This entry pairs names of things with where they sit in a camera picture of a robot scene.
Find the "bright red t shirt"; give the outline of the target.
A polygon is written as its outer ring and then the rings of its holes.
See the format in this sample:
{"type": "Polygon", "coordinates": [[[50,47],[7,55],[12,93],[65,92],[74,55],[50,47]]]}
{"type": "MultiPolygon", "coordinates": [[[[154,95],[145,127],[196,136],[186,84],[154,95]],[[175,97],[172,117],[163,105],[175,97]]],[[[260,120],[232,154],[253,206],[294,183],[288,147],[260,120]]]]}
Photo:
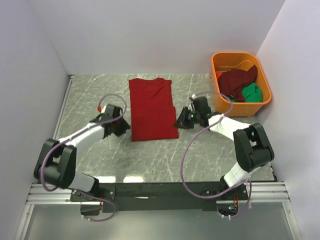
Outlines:
{"type": "Polygon", "coordinates": [[[179,138],[176,108],[172,98],[172,81],[134,78],[130,91],[131,140],[133,142],[179,138]]]}

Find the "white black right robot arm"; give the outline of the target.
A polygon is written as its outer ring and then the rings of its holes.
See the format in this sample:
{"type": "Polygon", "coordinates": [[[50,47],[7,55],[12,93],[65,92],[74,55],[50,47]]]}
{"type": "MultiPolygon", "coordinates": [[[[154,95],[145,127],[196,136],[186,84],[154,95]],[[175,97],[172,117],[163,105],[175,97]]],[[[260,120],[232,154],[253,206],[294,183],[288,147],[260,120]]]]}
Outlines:
{"type": "Polygon", "coordinates": [[[228,112],[212,112],[208,99],[204,96],[190,99],[190,105],[183,107],[174,123],[177,129],[190,130],[195,124],[203,129],[198,132],[185,148],[180,163],[180,178],[188,193],[200,199],[222,197],[230,200],[237,194],[237,187],[249,180],[258,169],[267,165],[275,158],[268,136],[259,123],[248,124],[227,117],[228,112]],[[221,178],[219,193],[211,196],[200,195],[187,186],[183,175],[184,160],[192,142],[205,131],[218,133],[234,143],[236,156],[235,165],[221,178]]]}

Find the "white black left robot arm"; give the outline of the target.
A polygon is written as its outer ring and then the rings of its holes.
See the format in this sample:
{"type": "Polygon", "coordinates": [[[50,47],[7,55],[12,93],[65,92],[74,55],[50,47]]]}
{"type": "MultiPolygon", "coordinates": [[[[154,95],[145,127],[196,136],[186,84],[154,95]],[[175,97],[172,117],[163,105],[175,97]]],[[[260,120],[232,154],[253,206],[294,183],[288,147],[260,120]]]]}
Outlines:
{"type": "Polygon", "coordinates": [[[49,138],[42,146],[33,176],[61,189],[81,191],[88,201],[103,196],[99,180],[76,171],[77,154],[114,134],[119,137],[131,126],[123,118],[123,109],[107,104],[98,106],[99,115],[77,132],[58,140],[49,138]]]}

